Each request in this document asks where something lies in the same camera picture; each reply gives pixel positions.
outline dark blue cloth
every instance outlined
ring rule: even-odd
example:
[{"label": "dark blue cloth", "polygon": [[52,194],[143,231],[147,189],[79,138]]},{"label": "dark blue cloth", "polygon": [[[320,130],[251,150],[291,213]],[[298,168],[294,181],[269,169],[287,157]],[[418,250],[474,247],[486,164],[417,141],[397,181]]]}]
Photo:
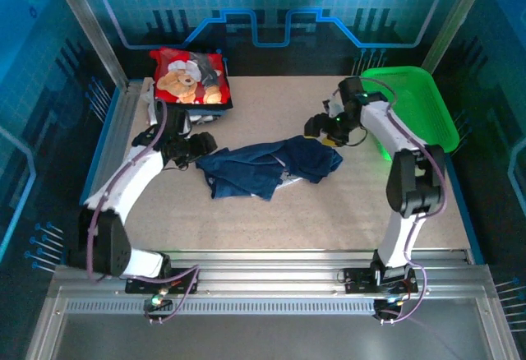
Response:
[{"label": "dark blue cloth", "polygon": [[318,183],[335,171],[342,160],[336,150],[318,140],[295,136],[237,150],[225,148],[201,157],[196,166],[205,172],[212,198],[255,194],[270,200],[285,169],[292,175]]}]

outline red bag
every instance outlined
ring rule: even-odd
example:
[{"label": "red bag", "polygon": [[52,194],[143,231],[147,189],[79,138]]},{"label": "red bag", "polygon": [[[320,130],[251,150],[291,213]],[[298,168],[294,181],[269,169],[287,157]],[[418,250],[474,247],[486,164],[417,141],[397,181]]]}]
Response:
[{"label": "red bag", "polygon": [[190,108],[232,108],[221,54],[161,48],[150,56],[157,61],[155,97]]}]

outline beige table surface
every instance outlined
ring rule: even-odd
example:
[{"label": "beige table surface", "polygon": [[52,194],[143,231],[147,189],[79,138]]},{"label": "beige table surface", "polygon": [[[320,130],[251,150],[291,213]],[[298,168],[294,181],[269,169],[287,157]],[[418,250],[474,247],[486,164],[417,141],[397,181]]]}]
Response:
[{"label": "beige table surface", "polygon": [[[305,121],[323,110],[321,101],[339,76],[230,77],[234,109],[217,122],[194,127],[231,150],[301,134]],[[148,126],[140,100],[130,141]],[[353,136],[362,135],[359,130]],[[203,172],[162,172],[128,215],[134,247],[176,249],[374,249],[390,216],[385,185],[390,163],[372,137],[359,147],[339,148],[339,169],[319,184],[296,182],[271,201],[257,197],[212,200]],[[427,221],[416,247],[467,248],[453,193],[444,214]]]}]

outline green plastic basket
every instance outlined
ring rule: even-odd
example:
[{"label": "green plastic basket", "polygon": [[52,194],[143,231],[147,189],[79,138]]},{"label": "green plastic basket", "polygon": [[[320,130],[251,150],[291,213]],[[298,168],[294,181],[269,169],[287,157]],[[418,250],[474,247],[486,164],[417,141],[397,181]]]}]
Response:
[{"label": "green plastic basket", "polygon": [[[409,129],[429,145],[440,145],[446,153],[456,149],[459,133],[429,72],[420,67],[370,68],[362,76],[383,81],[398,95],[394,112]],[[381,91],[389,101],[393,95],[371,81],[363,81],[367,92]],[[381,147],[382,154],[389,155]]]}]

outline teddy bear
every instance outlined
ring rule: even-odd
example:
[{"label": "teddy bear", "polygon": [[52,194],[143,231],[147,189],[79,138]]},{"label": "teddy bear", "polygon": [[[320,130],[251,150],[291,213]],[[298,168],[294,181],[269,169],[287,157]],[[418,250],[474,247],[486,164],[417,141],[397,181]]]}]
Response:
[{"label": "teddy bear", "polygon": [[196,100],[197,84],[201,82],[205,88],[203,103],[218,104],[221,102],[217,78],[219,75],[221,71],[214,70],[210,65],[205,67],[194,60],[177,60],[168,65],[168,73],[159,78],[157,88],[178,97],[183,104],[193,104]]}]

